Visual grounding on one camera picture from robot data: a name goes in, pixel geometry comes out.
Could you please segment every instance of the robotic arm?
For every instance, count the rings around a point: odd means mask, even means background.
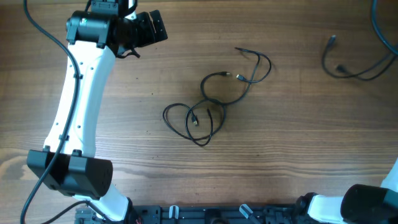
[[[89,201],[91,208],[103,215],[90,208],[78,209],[76,223],[398,223],[398,161],[381,187],[354,185],[344,197],[308,193],[295,204],[252,208],[246,204],[237,208],[134,208],[131,200],[111,184],[112,162],[95,158],[98,113],[116,58],[139,57],[136,47],[167,39],[160,12],[136,15],[137,5],[133,3],[133,0],[92,0],[91,12],[76,11],[67,21],[68,49],[78,62],[80,89],[65,143],[44,184],[66,196]],[[43,151],[31,150],[28,154],[27,165],[38,177],[54,157],[67,123],[76,78],[73,64],[68,59],[58,112]]]

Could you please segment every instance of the wooden tabletop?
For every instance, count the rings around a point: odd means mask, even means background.
[[[331,78],[320,65],[333,34],[330,69],[343,63],[360,71],[387,53],[371,28],[369,6],[362,0],[140,2],[140,12],[161,11],[169,39],[138,49],[140,59],[117,60],[99,113],[96,157],[112,160],[113,183],[135,205],[290,203],[307,192],[343,195],[353,184],[379,185],[398,157],[398,67],[361,82]],[[83,8],[30,10],[65,40],[66,20]],[[398,34],[397,10],[396,1],[380,5],[389,37]],[[209,145],[198,147],[166,127],[163,109],[201,100],[200,82],[210,73],[248,78],[256,57],[234,47],[263,52],[273,69],[227,108]],[[67,57],[29,24],[21,5],[0,7],[0,49],[0,223],[15,223],[37,181],[27,152],[41,150],[50,131]],[[266,70],[263,62],[256,77]],[[206,91],[226,101],[244,87],[219,77]],[[209,132],[206,107],[197,109],[194,136]],[[218,125],[220,111],[210,108]],[[181,132],[185,112],[169,113]],[[42,186],[27,222],[43,222],[74,201]]]

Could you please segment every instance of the wooden table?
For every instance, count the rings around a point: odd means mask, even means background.
[[[96,133],[96,157],[113,162],[113,183],[135,205],[239,205],[293,202],[307,192],[343,195],[353,184],[379,185],[398,157],[398,67],[373,82],[336,80],[320,55],[336,34],[333,69],[370,66],[387,51],[369,22],[369,1],[142,1],[159,9],[165,42],[118,60],[108,79]],[[84,4],[31,6],[60,40],[65,21]],[[397,36],[398,2],[380,5],[383,28]],[[0,223],[15,223],[37,181],[26,166],[50,131],[67,58],[24,17],[21,5],[0,7]],[[264,52],[273,70],[228,107],[224,128],[200,148],[162,120],[171,103],[193,105],[201,79],[229,71],[249,76],[256,62],[234,47]],[[257,74],[267,69],[262,64]],[[209,95],[239,96],[244,84],[214,78]],[[206,105],[198,109],[208,133]],[[170,110],[183,131],[185,109]],[[219,122],[218,110],[213,110]],[[75,200],[41,187],[27,214],[43,222]],[[73,212],[59,219],[71,223]]]

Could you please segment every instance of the wood grain surface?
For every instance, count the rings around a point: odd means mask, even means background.
[[[354,71],[387,53],[369,22],[370,1],[143,1],[159,9],[169,39],[138,49],[140,59],[118,60],[103,97],[96,157],[110,159],[113,183],[135,205],[239,205],[293,202],[307,192],[343,195],[353,184],[379,185],[398,157],[398,67],[373,82],[335,80],[320,55],[337,45],[328,66]],[[65,21],[84,4],[30,7],[50,33],[65,40]],[[397,37],[398,2],[381,1],[380,23]],[[162,121],[171,103],[202,99],[201,79],[229,71],[251,74],[268,55],[273,70],[248,96],[228,107],[224,128],[207,147],[180,138]],[[36,176],[29,149],[40,150],[50,131],[65,78],[66,55],[34,29],[21,5],[0,7],[0,223],[19,221]],[[266,71],[263,63],[257,74]],[[239,96],[244,84],[214,78],[209,95]],[[208,133],[206,105],[197,111]],[[216,122],[217,107],[211,106]],[[172,124],[183,131],[185,110]],[[43,222],[75,200],[41,187],[27,214]],[[71,223],[73,212],[58,220]]]

